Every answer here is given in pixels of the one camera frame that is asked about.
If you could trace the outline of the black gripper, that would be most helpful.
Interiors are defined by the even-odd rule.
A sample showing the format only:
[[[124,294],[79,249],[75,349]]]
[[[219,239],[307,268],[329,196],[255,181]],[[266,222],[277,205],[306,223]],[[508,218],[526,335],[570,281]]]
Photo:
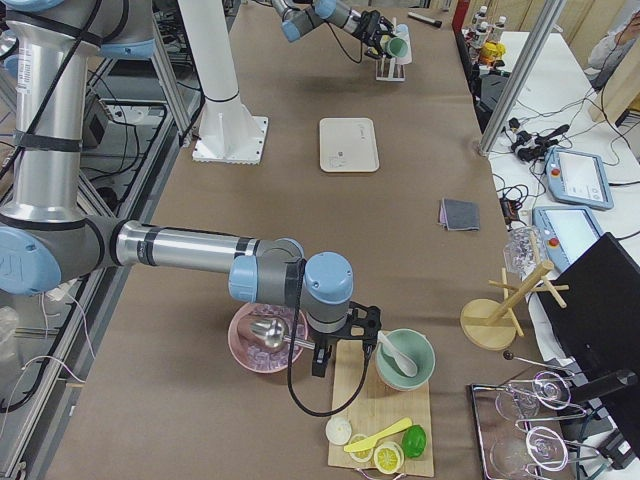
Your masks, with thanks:
[[[360,15],[357,26],[357,39],[372,47],[372,58],[391,58],[389,44],[392,37],[395,37],[395,25],[377,10],[364,11]]]
[[[329,360],[331,359],[331,348],[342,339],[344,333],[343,328],[334,332],[320,332],[313,327],[309,328],[309,338],[314,343],[313,376],[324,377],[326,375]]]

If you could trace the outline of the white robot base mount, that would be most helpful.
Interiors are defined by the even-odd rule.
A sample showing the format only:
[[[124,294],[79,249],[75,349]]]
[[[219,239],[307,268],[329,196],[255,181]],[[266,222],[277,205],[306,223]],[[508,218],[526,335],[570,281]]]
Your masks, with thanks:
[[[178,5],[205,97],[193,159],[258,164],[268,119],[253,116],[241,100],[222,3],[180,0]]]

